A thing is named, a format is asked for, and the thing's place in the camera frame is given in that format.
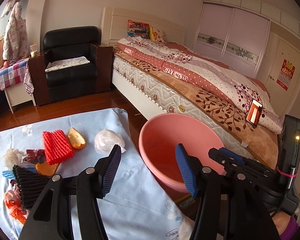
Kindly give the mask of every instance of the chair backrest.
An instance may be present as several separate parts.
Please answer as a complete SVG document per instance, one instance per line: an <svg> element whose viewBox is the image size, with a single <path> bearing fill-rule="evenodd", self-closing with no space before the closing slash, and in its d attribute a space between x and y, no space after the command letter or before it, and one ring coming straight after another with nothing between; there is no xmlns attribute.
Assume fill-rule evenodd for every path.
<svg viewBox="0 0 300 240"><path fill-rule="evenodd" d="M52 61L83 56L89 58L90 43L100 43L97 27L73 27L47 32L43 38L43 49L51 49Z"/></svg>

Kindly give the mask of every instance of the headboard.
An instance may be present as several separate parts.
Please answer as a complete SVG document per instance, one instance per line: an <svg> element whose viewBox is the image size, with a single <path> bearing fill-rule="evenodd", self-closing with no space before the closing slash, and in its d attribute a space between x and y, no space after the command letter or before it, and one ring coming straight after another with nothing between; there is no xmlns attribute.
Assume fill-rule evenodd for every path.
<svg viewBox="0 0 300 240"><path fill-rule="evenodd" d="M164 31L166 42L183 44L186 29L174 22L138 12L134 10L117 7L105 7L101 21L101 42L107 45L114 45L118 40L127 36L128 20L148 23Z"/></svg>

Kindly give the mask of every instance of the pink basin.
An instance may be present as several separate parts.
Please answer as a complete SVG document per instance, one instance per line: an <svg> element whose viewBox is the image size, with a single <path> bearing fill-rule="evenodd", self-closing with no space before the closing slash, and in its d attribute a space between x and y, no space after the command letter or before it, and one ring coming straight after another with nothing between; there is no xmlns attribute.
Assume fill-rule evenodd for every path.
<svg viewBox="0 0 300 240"><path fill-rule="evenodd" d="M223 166L208 156L211 148L224 147L210 127L184 114L157 115L142 127L139 150L143 161L172 199L187 194L175 157L179 143L189 155L198 157L203 166L224 173Z"/></svg>

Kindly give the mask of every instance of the red wall calendar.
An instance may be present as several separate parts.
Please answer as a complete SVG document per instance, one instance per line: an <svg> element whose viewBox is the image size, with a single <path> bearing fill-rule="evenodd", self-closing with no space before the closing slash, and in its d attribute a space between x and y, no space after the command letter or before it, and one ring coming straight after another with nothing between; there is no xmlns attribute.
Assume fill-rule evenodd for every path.
<svg viewBox="0 0 300 240"><path fill-rule="evenodd" d="M277 79L277 83L282 86L286 91L290 85L295 67L288 60L284 60L282 64L282 68Z"/></svg>

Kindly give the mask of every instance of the black cable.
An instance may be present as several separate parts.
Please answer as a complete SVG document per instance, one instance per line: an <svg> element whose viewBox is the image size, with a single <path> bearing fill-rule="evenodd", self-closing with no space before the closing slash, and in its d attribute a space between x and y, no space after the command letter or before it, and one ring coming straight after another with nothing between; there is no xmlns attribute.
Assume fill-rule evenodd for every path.
<svg viewBox="0 0 300 240"><path fill-rule="evenodd" d="M271 218L273 218L280 211L280 209L281 209L281 207L283 205L283 202L284 202L285 198L287 197L287 195L289 193L289 190L290 190L289 188L287 188L285 190L285 192L284 192L284 194L283 194L283 196L282 196L282 198L280 200L280 205L278 206L278 208L276 209L276 211L273 212L273 214L271 215Z"/></svg>

